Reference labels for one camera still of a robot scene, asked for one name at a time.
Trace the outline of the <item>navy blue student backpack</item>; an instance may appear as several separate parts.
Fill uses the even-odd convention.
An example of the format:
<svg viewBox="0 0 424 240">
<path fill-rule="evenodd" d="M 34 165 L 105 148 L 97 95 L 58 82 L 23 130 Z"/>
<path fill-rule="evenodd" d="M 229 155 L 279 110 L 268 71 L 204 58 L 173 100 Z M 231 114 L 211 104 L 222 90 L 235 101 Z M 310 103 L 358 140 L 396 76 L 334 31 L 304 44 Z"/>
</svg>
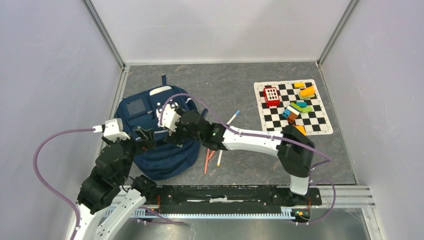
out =
<svg viewBox="0 0 424 240">
<path fill-rule="evenodd" d="M 176 146 L 164 141 L 168 130 L 158 126 L 158 114 L 162 105 L 171 96 L 169 105 L 181 107 L 186 111 L 197 110 L 195 102 L 186 91 L 178 86 L 169 85 L 167 77 L 162 75 L 160 86 L 139 92 L 123 98 L 114 114 L 121 119 L 123 130 L 132 136 L 138 143 L 141 137 L 136 129 L 154 131 L 155 147 L 134 157 L 134 163 L 150 179 L 154 181 L 173 178 L 189 169 L 197 161 L 201 144 L 198 141 L 187 139 L 182 146 Z"/>
</svg>

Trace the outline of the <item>orange pen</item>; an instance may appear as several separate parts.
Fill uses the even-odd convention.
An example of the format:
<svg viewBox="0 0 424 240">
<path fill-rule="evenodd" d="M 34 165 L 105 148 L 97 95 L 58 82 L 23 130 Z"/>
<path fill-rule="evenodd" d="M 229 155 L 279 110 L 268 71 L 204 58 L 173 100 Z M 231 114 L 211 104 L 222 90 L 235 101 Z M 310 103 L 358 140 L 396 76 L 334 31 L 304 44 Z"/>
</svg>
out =
<svg viewBox="0 0 424 240">
<path fill-rule="evenodd" d="M 210 149 L 206 149 L 206 156 L 205 156 L 205 163 L 204 163 L 204 171 L 203 173 L 206 174 L 208 170 L 208 164 L 209 164 L 209 158 L 210 158 Z"/>
<path fill-rule="evenodd" d="M 209 158 L 208 158 L 209 160 L 211 160 L 211 158 L 214 156 L 215 152 L 216 152 L 216 151 L 212 151 L 212 152 L 209 154 Z"/>
</svg>

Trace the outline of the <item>yellow and white marker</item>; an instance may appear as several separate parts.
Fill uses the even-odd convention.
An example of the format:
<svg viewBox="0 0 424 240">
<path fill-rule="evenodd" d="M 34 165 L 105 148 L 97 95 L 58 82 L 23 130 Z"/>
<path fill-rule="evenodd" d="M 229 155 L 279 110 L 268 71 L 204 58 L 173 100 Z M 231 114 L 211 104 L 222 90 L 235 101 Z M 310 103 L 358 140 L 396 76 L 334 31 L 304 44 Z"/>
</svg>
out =
<svg viewBox="0 0 424 240">
<path fill-rule="evenodd" d="M 217 158 L 217 163 L 216 163 L 216 166 L 217 166 L 217 167 L 219 167 L 219 166 L 221 165 L 222 156 L 223 156 L 223 151 L 222 151 L 222 150 L 220 150 L 220 151 L 218 152 L 218 158 Z"/>
</svg>

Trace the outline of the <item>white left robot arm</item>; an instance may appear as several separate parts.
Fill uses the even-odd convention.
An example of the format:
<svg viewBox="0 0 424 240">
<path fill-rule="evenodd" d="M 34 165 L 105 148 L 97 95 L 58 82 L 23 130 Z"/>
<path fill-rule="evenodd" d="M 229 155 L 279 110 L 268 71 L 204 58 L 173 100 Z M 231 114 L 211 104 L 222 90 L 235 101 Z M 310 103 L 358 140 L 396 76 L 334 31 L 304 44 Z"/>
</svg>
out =
<svg viewBox="0 0 424 240">
<path fill-rule="evenodd" d="M 139 128 L 136 133 L 141 141 L 137 142 L 115 122 L 94 126 L 93 131 L 102 133 L 106 147 L 95 159 L 94 168 L 80 187 L 72 240 L 111 240 L 136 209 L 144 203 L 153 203 L 157 198 L 157 184 L 140 175 L 132 180 L 123 201 L 104 222 L 100 222 L 129 178 L 137 151 L 151 150 L 155 140 L 153 130 Z"/>
</svg>

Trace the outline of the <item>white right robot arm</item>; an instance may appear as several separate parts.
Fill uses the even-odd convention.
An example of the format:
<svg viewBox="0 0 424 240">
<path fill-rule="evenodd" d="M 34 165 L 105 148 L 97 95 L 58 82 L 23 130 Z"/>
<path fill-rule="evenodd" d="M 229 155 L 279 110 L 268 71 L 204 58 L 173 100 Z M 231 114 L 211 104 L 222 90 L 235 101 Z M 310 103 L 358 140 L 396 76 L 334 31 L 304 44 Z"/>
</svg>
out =
<svg viewBox="0 0 424 240">
<path fill-rule="evenodd" d="M 315 145 L 296 127 L 281 131 L 241 129 L 210 123 L 196 110 L 166 109 L 157 115 L 158 126 L 168 129 L 165 140 L 181 145 L 195 140 L 212 151 L 251 151 L 276 157 L 290 175 L 289 199 L 302 204 L 309 198 L 310 167 Z"/>
</svg>

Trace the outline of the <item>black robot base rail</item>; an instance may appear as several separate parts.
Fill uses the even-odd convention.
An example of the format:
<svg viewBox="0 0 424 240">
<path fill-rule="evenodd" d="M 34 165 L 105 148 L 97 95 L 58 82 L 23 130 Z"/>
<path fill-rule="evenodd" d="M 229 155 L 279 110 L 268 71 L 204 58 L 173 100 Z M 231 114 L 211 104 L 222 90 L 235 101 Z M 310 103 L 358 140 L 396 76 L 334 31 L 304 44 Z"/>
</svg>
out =
<svg viewBox="0 0 424 240">
<path fill-rule="evenodd" d="M 320 190 L 298 195 L 285 185 L 161 185 L 144 207 L 160 214 L 278 214 L 283 208 L 307 209 L 323 204 Z"/>
</svg>

